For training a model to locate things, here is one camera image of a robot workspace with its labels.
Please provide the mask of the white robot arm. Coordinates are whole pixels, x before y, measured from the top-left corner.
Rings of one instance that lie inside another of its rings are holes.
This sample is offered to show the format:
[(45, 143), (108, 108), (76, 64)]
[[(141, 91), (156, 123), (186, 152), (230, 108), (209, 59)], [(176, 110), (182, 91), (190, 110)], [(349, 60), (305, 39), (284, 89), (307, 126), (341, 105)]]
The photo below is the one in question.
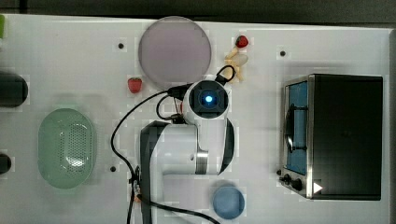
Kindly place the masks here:
[(221, 75), (170, 88), (182, 101), (180, 121), (152, 121), (141, 130), (140, 198), (143, 224), (186, 224), (164, 204), (166, 175), (220, 175), (233, 160), (235, 133), (228, 119), (231, 96)]

